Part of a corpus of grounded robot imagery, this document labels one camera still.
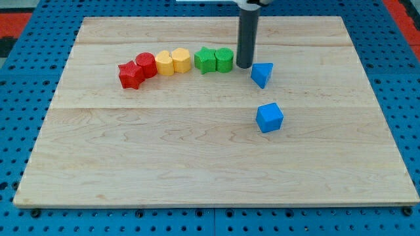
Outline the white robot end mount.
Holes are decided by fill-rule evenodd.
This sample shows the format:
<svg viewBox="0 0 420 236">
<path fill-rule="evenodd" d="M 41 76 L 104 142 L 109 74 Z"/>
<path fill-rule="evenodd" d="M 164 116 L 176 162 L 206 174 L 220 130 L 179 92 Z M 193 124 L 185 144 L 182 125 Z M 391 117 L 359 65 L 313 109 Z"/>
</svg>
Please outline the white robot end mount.
<svg viewBox="0 0 420 236">
<path fill-rule="evenodd" d="M 241 9 L 259 9 L 272 3 L 272 0 L 234 0 Z"/>
</svg>

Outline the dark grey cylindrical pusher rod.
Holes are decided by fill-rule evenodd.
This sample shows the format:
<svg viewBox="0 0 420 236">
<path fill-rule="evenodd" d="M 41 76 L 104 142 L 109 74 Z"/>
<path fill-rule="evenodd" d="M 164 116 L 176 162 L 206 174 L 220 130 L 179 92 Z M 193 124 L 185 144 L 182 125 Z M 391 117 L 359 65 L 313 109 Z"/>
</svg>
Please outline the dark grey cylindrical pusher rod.
<svg viewBox="0 0 420 236">
<path fill-rule="evenodd" d="M 240 10 L 236 65 L 247 69 L 253 64 L 260 9 Z"/>
</svg>

